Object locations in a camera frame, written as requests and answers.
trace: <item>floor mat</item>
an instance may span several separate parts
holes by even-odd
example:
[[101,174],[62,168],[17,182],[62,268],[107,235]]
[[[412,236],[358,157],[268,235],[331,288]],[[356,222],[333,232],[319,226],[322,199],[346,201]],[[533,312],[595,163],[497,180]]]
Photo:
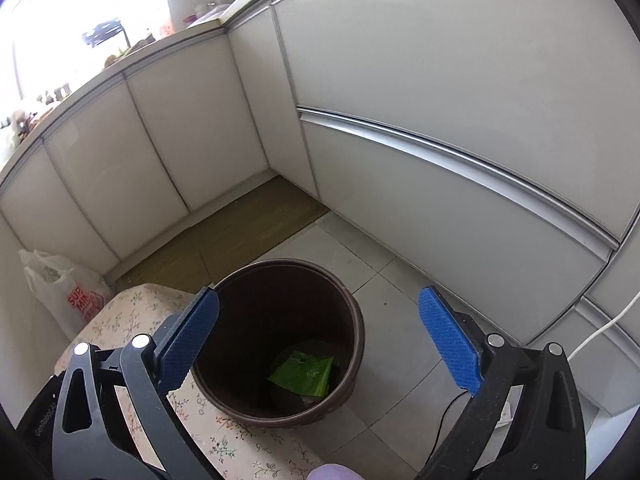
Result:
[[329,210],[277,176],[181,232],[115,282],[197,292],[254,261]]

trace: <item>floor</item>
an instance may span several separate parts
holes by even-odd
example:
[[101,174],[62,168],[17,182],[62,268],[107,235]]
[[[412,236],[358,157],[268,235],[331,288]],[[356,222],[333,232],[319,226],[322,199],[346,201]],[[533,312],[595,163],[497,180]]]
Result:
[[[295,186],[282,178],[260,186],[174,238],[118,286],[155,282],[194,292],[250,261],[273,257],[308,260],[334,273],[358,301],[366,327],[351,398],[295,431],[325,461],[346,465],[366,480],[413,478],[434,444],[444,409],[461,391],[418,318],[418,293],[433,283]],[[445,296],[456,310],[468,312]],[[472,315],[485,332],[493,331]],[[512,388],[512,410],[519,395]],[[447,413],[439,442],[467,399],[462,396]],[[597,408],[581,401],[588,427]],[[508,429],[495,430],[478,466],[494,459]]]

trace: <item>black cable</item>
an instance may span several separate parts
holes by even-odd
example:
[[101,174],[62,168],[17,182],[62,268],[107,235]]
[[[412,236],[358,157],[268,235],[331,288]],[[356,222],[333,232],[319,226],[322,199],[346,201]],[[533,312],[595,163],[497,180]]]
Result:
[[438,445],[438,440],[440,439],[440,432],[442,431],[442,425],[444,423],[444,418],[445,416],[447,416],[447,412],[449,411],[450,407],[453,406],[453,403],[456,402],[460,397],[462,397],[464,394],[468,394],[469,390],[464,390],[463,392],[457,394],[453,400],[449,403],[449,405],[444,409],[444,413],[442,413],[442,418],[440,419],[440,425],[438,426],[438,433],[436,434],[436,441],[433,443],[433,447],[431,448],[431,452],[429,453],[429,456],[426,460],[425,463],[427,463],[430,459],[431,459],[431,455],[433,455],[433,452],[436,451],[436,446]]

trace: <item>white cable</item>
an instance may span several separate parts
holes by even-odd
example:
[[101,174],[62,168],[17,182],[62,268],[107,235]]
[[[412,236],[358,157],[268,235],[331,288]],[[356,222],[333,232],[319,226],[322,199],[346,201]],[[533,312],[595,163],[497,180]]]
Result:
[[629,310],[631,309],[632,306],[634,306],[634,303],[638,300],[638,298],[640,298],[640,290],[638,291],[638,293],[636,294],[635,298],[633,298],[629,304],[622,309],[622,312],[620,312],[620,314],[618,314],[615,318],[613,318],[611,321],[609,321],[606,325],[601,326],[599,329],[597,329],[593,334],[591,334],[587,339],[585,339],[583,342],[581,342],[578,345],[578,348],[576,348],[573,352],[571,352],[571,355],[569,355],[569,357],[567,358],[567,361],[570,361],[571,359],[573,359],[575,357],[575,355],[582,350],[585,346],[587,346],[587,343],[590,343],[594,338],[596,338],[597,336],[599,336],[600,334],[602,334],[605,330],[611,328],[612,326],[614,326],[617,322],[620,321],[620,319],[622,318],[622,316],[624,316],[627,312],[629,312]]

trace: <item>green plastic packaging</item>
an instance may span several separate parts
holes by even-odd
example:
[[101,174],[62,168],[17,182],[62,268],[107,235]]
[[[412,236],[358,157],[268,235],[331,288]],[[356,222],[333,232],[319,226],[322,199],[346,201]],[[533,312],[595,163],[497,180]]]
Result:
[[333,357],[318,359],[294,350],[269,380],[295,394],[325,397],[329,390],[329,373]]

